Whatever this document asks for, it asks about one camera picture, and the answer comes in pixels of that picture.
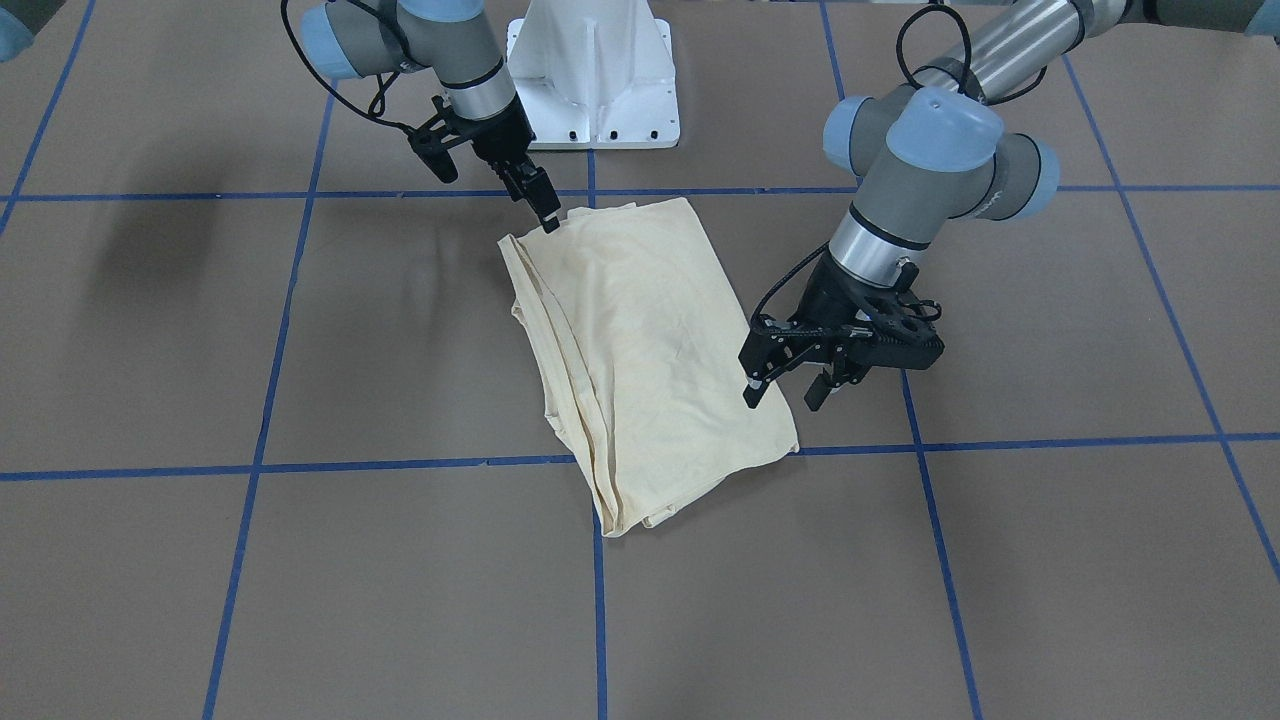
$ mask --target white stand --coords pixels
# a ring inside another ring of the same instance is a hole
[[[680,141],[671,26],[644,0],[532,0],[507,27],[507,58],[534,150]]]

